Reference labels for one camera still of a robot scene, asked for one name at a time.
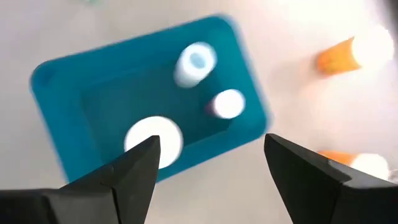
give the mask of white disc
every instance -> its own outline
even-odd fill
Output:
[[[180,128],[168,118],[151,116],[138,121],[126,134],[124,151],[130,150],[153,135],[160,137],[159,168],[162,169],[177,160],[183,146]]]
[[[242,113],[244,107],[244,96],[238,90],[222,91],[213,99],[213,111],[220,118],[235,118]]]

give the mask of orange cup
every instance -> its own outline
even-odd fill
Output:
[[[361,68],[353,55],[354,37],[320,53],[317,60],[319,71],[327,75],[349,72]]]

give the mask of small white cylinder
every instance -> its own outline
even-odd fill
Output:
[[[222,119],[232,119],[239,116],[245,107],[246,100],[238,90],[225,90],[217,94],[209,103],[208,110]]]
[[[183,137],[178,125],[165,117],[151,116],[133,125],[124,138],[124,151],[132,149],[153,135],[160,137],[159,168],[173,164],[180,156]]]
[[[217,56],[212,46],[204,42],[191,44],[177,61],[174,80],[180,87],[194,87],[207,77],[216,63]]]

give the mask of white cylinder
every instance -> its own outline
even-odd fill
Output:
[[[124,151],[132,149],[153,135],[160,137],[159,168],[173,164],[180,156],[183,137],[178,125],[165,117],[151,116],[133,125],[124,138]]]
[[[240,115],[246,100],[238,90],[225,90],[217,94],[209,104],[210,111],[222,119],[232,119]]]
[[[174,80],[183,88],[200,83],[214,69],[217,55],[212,46],[204,42],[189,45],[177,61]]]

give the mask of white table surface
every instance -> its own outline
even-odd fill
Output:
[[[381,1],[0,1],[0,189],[65,183],[30,92],[38,64],[214,13],[240,26],[272,113],[270,132],[313,150],[377,152],[398,165],[397,67],[332,78],[312,68],[321,49],[372,24],[389,26]],[[291,223],[262,145],[157,184],[146,223]]]

